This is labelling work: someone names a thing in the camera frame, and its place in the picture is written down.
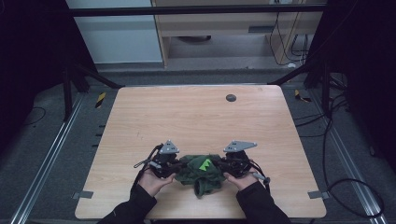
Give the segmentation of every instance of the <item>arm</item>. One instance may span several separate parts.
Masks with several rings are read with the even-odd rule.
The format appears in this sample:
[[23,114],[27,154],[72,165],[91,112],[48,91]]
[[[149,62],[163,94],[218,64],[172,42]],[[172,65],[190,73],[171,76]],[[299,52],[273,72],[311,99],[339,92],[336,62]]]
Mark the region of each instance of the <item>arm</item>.
[[288,216],[275,205],[274,199],[252,174],[242,178],[235,178],[227,173],[224,176],[238,187],[236,199],[244,211],[248,223],[291,223]]
[[145,171],[134,192],[131,193],[129,201],[117,205],[110,214],[98,223],[143,223],[146,214],[157,203],[154,196],[163,186],[172,183],[174,177],[175,174],[160,179],[150,170]]

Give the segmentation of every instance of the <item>table surface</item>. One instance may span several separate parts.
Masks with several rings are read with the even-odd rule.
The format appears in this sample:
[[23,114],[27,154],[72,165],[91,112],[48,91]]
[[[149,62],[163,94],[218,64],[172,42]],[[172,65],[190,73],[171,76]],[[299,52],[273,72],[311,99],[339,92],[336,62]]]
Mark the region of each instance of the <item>table surface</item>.
[[[226,96],[234,94],[236,101]],[[84,186],[76,217],[101,218],[128,201],[130,188],[150,151],[168,139],[184,155],[219,154],[232,140],[255,142],[246,150],[271,177],[271,193],[289,217],[324,217],[321,199],[282,90],[278,86],[172,86],[120,89]],[[147,218],[244,218],[237,188],[197,199],[192,186],[174,181],[156,196]]]

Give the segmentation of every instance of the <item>wall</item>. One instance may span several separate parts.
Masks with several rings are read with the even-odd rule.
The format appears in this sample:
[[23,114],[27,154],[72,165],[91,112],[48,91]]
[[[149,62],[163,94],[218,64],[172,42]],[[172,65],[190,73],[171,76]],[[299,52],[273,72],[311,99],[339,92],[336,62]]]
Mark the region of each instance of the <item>wall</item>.
[[[66,0],[70,8],[150,7],[149,0]],[[161,63],[153,16],[75,18],[96,64]]]

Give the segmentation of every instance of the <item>person's hand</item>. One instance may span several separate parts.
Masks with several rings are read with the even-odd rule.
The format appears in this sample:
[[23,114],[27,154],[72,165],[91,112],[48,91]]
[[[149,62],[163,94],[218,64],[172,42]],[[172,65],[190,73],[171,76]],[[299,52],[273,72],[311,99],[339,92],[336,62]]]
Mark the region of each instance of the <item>person's hand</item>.
[[230,175],[228,173],[224,173],[224,176],[225,176],[225,178],[227,178],[228,181],[235,184],[236,187],[239,189],[239,191],[241,191],[242,189],[245,189],[248,186],[259,181],[259,179],[252,174],[254,172],[257,172],[257,171],[255,169],[251,168],[247,175],[240,177],[240,178],[235,178],[233,175]]
[[139,185],[149,194],[154,197],[160,189],[173,182],[176,174],[171,174],[167,178],[158,178],[150,169],[147,169],[139,180]]

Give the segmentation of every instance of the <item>green cloth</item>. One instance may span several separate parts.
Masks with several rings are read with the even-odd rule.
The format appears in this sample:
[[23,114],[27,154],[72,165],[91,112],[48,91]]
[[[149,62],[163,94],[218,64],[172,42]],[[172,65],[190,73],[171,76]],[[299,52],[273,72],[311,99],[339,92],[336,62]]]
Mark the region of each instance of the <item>green cloth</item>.
[[225,177],[220,168],[212,162],[221,160],[219,155],[187,155],[179,160],[187,162],[187,167],[181,169],[175,180],[182,185],[194,185],[197,197],[221,188],[221,182]]

